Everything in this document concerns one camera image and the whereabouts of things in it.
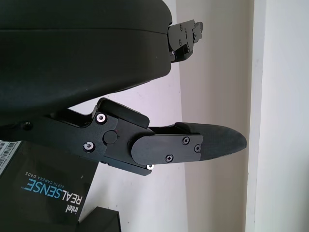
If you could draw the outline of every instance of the black box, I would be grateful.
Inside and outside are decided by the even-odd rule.
[[[33,143],[0,141],[1,231],[75,231],[97,166]]]

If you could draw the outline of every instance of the white wall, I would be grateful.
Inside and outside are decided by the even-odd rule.
[[[175,0],[165,3],[176,23]],[[152,126],[181,121],[179,64],[166,77],[106,97],[147,115]],[[73,109],[89,113],[97,101]],[[184,164],[156,165],[146,177],[99,164],[81,218],[96,206],[119,211],[123,232],[187,232]]]
[[[178,22],[204,23],[203,39],[180,63],[184,121],[248,135],[249,13],[248,0],[177,0]],[[247,152],[185,165],[190,232],[243,230]]]
[[[309,231],[308,12],[307,0],[267,0],[255,227],[248,232]]]

